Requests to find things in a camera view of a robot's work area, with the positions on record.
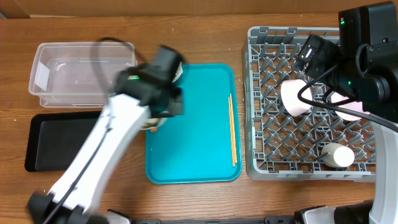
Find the cream plastic cup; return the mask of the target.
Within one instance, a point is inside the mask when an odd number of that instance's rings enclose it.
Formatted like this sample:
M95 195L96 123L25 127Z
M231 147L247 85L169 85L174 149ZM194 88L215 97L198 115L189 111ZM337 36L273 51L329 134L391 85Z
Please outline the cream plastic cup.
M329 167L349 167L354 162L354 152L341 144L329 143L322 148L322 160Z

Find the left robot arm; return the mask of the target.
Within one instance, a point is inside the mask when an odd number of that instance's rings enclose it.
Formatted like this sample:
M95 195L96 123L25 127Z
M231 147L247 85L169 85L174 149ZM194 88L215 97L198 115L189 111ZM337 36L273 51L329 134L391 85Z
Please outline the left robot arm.
M91 133L48 194L33 193L27 209L34 223L131 223L118 212L96 211L109 178L148 120L182 114L182 68L148 65L120 73Z

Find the pink bowl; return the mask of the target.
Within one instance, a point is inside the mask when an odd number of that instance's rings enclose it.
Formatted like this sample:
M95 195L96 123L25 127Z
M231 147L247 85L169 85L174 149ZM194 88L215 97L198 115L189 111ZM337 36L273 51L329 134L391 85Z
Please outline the pink bowl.
M298 92L306 85L306 82L297 80L285 80L280 86L280 97L287 112L292 116L299 116L308 111L312 106L299 100Z

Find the large pink plate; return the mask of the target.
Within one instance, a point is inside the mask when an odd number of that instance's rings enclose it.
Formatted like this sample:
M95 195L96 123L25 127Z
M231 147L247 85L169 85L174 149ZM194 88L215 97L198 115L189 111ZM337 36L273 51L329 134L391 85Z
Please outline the large pink plate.
M331 100L332 103L337 103L339 101L343 101L343 100L347 100L347 99L348 99L348 97L342 96L339 93L333 93L331 95L331 97L330 97L330 100ZM347 109L347 110L353 110L353 111L357 111L359 113L363 113L363 114L367 114L367 115L370 114L370 112L368 112L368 111L363 111L362 102L354 101L352 103L347 103L347 104L344 104L344 105L340 105L339 108L344 108L344 109ZM361 119L358 116L353 116L353 115L342 113L342 112L339 112L339 111L336 111L336 114L340 118L345 120L345 121L357 121L357 120Z

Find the white bowl with food scraps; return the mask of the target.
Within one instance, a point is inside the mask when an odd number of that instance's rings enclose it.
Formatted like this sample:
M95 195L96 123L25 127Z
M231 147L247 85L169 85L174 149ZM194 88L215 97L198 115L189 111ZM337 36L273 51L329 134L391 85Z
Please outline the white bowl with food scraps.
M167 118L149 118L141 126L141 130L157 129L166 122Z

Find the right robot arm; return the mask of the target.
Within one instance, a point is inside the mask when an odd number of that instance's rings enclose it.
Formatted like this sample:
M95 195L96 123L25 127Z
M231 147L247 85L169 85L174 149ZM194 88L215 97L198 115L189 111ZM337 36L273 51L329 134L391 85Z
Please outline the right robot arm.
M312 78L298 99L318 108L357 116L372 123L376 140L374 200L336 207L333 223L397 223L397 9L392 1L347 9L338 14L340 41L308 36L295 70ZM342 102L305 99L302 94L322 82L329 92L358 101L362 112Z

